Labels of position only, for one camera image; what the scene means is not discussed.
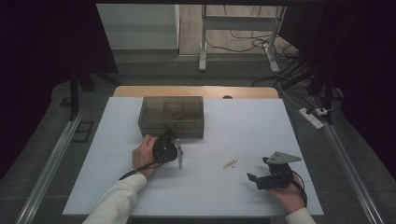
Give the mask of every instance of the right hand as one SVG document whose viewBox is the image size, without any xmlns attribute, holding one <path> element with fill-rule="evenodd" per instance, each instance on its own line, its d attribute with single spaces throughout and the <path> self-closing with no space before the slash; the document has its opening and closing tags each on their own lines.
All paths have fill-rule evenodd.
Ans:
<svg viewBox="0 0 396 224">
<path fill-rule="evenodd" d="M 294 181 L 301 185 L 297 174 L 293 174 L 293 176 Z M 288 213 L 293 213 L 304 208 L 304 200 L 301 192 L 291 183 L 284 189 L 268 189 L 267 191 L 282 203 Z"/>
<path fill-rule="evenodd" d="M 154 146 L 154 143 L 155 141 L 157 141 L 157 139 L 158 137 L 152 137 L 147 134 L 143 139 L 142 145 L 132 151 L 132 168 L 139 168 L 146 164 L 154 162 L 152 147 Z M 155 168 L 151 168 L 141 171 L 141 173 L 146 178 L 148 178 L 152 173 L 154 173 L 154 171 Z"/>
</svg>

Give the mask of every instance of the black device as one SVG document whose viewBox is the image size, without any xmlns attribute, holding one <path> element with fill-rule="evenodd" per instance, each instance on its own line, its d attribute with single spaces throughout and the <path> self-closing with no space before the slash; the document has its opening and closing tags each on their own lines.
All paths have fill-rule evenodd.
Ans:
<svg viewBox="0 0 396 224">
<path fill-rule="evenodd" d="M 284 189 L 288 185 L 292 184 L 301 192 L 304 205 L 306 207 L 307 199 L 305 190 L 296 181 L 294 181 L 293 173 L 295 172 L 291 170 L 288 164 L 288 162 L 300 161 L 301 158 L 282 152 L 275 152 L 270 158 L 264 157 L 262 160 L 265 164 L 268 164 L 270 175 L 257 177 L 255 175 L 247 174 L 248 179 L 255 182 L 258 189 Z"/>
<path fill-rule="evenodd" d="M 133 169 L 132 171 L 123 175 L 120 178 L 120 180 L 130 175 L 134 175 L 137 172 L 156 168 L 169 161 L 174 161 L 177 157 L 179 157 L 178 166 L 179 168 L 181 168 L 183 151 L 181 150 L 181 147 L 178 142 L 177 142 L 177 146 L 172 142 L 173 139 L 174 139 L 174 132 L 172 130 L 167 130 L 163 135 L 160 135 L 158 139 L 155 141 L 154 146 L 152 147 L 152 156 L 154 157 L 154 162 Z"/>
<path fill-rule="evenodd" d="M 152 154 L 156 163 L 167 163 L 177 158 L 177 147 L 172 142 L 174 132 L 167 130 L 165 134 L 158 137 L 152 147 Z"/>
</svg>

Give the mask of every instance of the dark curtain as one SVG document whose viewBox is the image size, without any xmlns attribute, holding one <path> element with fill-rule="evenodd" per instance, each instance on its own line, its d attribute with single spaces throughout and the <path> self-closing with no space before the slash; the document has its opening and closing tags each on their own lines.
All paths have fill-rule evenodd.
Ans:
<svg viewBox="0 0 396 224">
<path fill-rule="evenodd" d="M 343 112 L 396 178 L 396 6 L 368 3 L 336 57 Z"/>
<path fill-rule="evenodd" d="M 117 73 L 91 1 L 2 1 L 0 78 L 1 176 L 21 153 L 51 102 L 52 89 L 90 69 Z"/>
</svg>

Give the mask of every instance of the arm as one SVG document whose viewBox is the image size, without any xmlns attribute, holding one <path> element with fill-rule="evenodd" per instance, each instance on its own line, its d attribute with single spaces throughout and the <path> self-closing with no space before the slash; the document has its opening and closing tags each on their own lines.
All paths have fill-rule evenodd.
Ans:
<svg viewBox="0 0 396 224">
<path fill-rule="evenodd" d="M 300 180 L 296 174 L 294 181 L 300 184 Z M 268 189 L 282 203 L 285 210 L 290 213 L 286 216 L 289 224 L 315 224 L 314 219 L 309 215 L 308 210 L 304 206 L 303 197 L 300 191 L 292 184 L 289 184 L 282 190 Z"/>
<path fill-rule="evenodd" d="M 144 175 L 137 173 L 117 183 L 105 194 L 93 212 L 84 221 L 88 223 L 120 223 L 128 220 L 137 200 L 137 192 L 147 183 Z"/>
<path fill-rule="evenodd" d="M 157 137 L 146 135 L 142 145 L 133 150 L 133 168 L 154 162 L 152 147 Z M 124 224 L 137 200 L 137 192 L 146 186 L 147 178 L 155 169 L 130 175 L 117 183 L 103 196 L 93 212 L 84 221 L 89 223 Z"/>
<path fill-rule="evenodd" d="M 314 219 L 309 215 L 306 208 L 301 208 L 290 215 L 286 216 L 285 219 L 289 224 L 315 224 Z"/>
</svg>

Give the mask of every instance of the power strip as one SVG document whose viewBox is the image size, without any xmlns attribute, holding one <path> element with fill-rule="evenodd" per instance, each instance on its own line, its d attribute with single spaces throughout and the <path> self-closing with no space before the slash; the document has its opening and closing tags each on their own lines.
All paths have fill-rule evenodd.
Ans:
<svg viewBox="0 0 396 224">
<path fill-rule="evenodd" d="M 325 109 L 325 108 L 318 108 L 318 109 L 317 109 L 317 114 L 318 114 L 319 116 L 327 115 L 328 112 L 329 112 L 329 111 L 328 111 L 327 109 Z"/>
<path fill-rule="evenodd" d="M 308 120 L 308 122 L 311 123 L 312 126 L 314 126 L 314 128 L 316 128 L 317 130 L 323 128 L 324 125 L 322 124 L 322 122 L 320 122 L 320 120 L 318 120 L 312 113 L 311 114 L 306 113 L 306 108 L 301 108 L 298 110 L 298 112 L 300 112 L 300 114 L 306 120 Z"/>
</svg>

